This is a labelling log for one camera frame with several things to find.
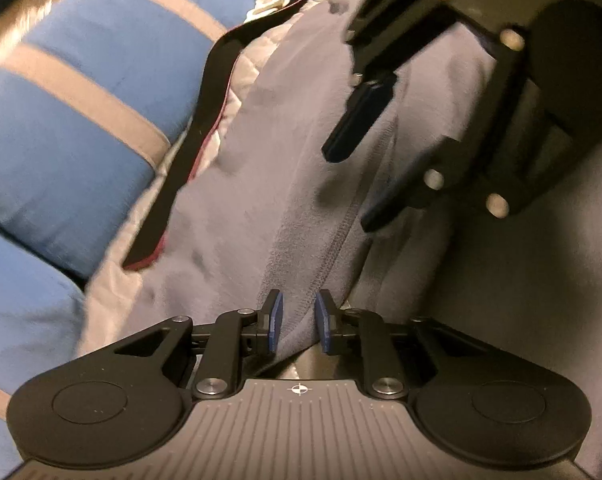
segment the ribbed surface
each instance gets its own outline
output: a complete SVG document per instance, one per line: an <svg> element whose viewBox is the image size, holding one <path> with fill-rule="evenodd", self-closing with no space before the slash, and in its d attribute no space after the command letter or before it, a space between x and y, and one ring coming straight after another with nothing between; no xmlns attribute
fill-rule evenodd
<svg viewBox="0 0 602 480"><path fill-rule="evenodd" d="M101 471L25 464L18 480L584 480L562 463L528 472L468 465L430 443L398 402L364 397L353 381L249 380L197 404L161 449Z"/></svg>

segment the dark gray fabric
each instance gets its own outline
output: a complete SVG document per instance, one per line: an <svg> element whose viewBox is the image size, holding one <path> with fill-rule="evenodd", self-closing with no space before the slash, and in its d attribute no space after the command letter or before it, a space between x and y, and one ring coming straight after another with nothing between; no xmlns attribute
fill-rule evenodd
<svg viewBox="0 0 602 480"><path fill-rule="evenodd" d="M358 1L319 4L275 51L217 161L181 190L124 332L177 314L213 322L270 287L285 294L278 358L315 340L322 286L387 320L430 314L576 382L593 410L578 463L602 480L602 146L517 217L460 218L447 253L445 203L364 235L359 218L388 180L463 130L492 60L454 28L399 71L353 156L327 164L320 147L350 92L341 35Z"/></svg>

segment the quilted white fabric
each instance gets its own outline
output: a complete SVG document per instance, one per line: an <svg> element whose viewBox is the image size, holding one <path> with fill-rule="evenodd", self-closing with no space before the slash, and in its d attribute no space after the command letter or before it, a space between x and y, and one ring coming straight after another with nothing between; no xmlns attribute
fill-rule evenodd
<svg viewBox="0 0 602 480"><path fill-rule="evenodd" d="M272 53L292 26L304 12L323 0L310 0L298 13L278 27L271 28L261 37L252 41L244 49L235 63L230 81L227 100L219 126L207 140L203 158L197 170L197 176L207 169L219 153L223 137L227 132L241 103L248 95L252 84L263 69ZM163 185L165 175L172 163L185 133L172 146L159 167L152 185L145 190L128 214L127 221L121 226L116 237L110 243L104 260L86 288L86 323L78 346L77 355L81 356L102 348L114 341L132 308L134 297L141 288L143 272L127 272L121 268L121 262L132 245L145 215Z"/></svg>

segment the blue cloth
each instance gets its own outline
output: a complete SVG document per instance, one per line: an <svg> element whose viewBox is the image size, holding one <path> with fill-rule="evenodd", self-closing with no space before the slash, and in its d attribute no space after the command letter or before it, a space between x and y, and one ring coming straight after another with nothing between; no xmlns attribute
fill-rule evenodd
<svg viewBox="0 0 602 480"><path fill-rule="evenodd" d="M56 269L0 235L0 389L73 358L83 326L83 294ZM0 478L20 463L0 420Z"/></svg>
<svg viewBox="0 0 602 480"><path fill-rule="evenodd" d="M234 27L254 0L191 0ZM90 77L174 142L212 41L148 0L62 0L24 39ZM87 278L153 179L142 157L37 86L0 69L0 227Z"/></svg>

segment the black strap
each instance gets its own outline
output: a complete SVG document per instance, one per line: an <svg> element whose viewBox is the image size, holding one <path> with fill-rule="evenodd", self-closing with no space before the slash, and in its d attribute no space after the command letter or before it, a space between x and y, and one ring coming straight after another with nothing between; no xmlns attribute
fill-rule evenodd
<svg viewBox="0 0 602 480"><path fill-rule="evenodd" d="M304 1L290 0L290 4L284 9L233 28L213 45L207 56L192 123L174 157L155 203L123 261L124 269L142 269L158 256L172 203L178 190L187 183L203 141L217 125L217 119L225 104L230 76L241 51L268 29L288 20L300 9Z"/></svg>

